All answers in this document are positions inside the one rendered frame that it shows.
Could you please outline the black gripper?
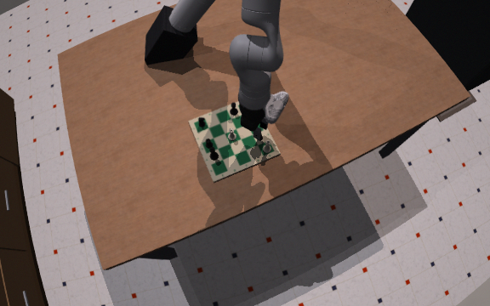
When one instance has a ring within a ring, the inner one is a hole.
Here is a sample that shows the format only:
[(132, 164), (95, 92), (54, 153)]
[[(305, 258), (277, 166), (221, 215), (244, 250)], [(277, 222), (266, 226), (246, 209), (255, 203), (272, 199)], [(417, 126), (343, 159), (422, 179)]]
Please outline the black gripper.
[(242, 113), (241, 126), (249, 131), (254, 131), (253, 137), (260, 140), (261, 128), (266, 130), (268, 123), (274, 124), (277, 121), (288, 102), (288, 97), (289, 94), (284, 91), (271, 94), (270, 88), (264, 97), (253, 99), (244, 95), (239, 87), (238, 101)]

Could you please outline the green and cream chessboard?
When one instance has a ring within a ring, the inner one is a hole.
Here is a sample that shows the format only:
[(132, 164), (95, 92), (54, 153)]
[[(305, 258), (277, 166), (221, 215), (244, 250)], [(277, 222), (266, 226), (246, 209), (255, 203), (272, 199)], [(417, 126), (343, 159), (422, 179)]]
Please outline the green and cream chessboard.
[[(254, 131), (241, 126), (242, 113), (238, 101), (236, 108), (238, 113), (234, 116), (230, 113), (231, 105), (199, 116), (205, 118), (204, 127), (199, 126), (199, 117), (188, 121), (214, 182), (281, 154), (268, 128), (264, 130), (260, 124), (258, 125), (258, 128), (262, 129), (263, 137), (259, 141), (253, 137)], [(236, 135), (236, 139), (232, 141), (228, 139), (230, 128), (234, 129)], [(217, 160), (210, 158), (210, 148), (206, 147), (206, 139), (213, 143), (212, 147), (219, 155)], [(267, 139), (271, 141), (269, 153), (263, 151)]]

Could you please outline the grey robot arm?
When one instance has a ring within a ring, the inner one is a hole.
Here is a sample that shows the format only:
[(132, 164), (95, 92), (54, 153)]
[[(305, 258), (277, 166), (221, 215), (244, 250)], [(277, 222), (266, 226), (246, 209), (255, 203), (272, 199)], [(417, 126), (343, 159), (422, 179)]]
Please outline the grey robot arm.
[[(179, 0), (169, 16), (178, 31), (189, 32), (215, 0)], [(240, 89), (249, 98), (268, 94), (271, 73), (283, 62), (279, 29), (281, 0), (242, 0), (242, 20), (263, 30), (267, 37), (241, 34), (230, 45), (230, 59), (239, 80)]]

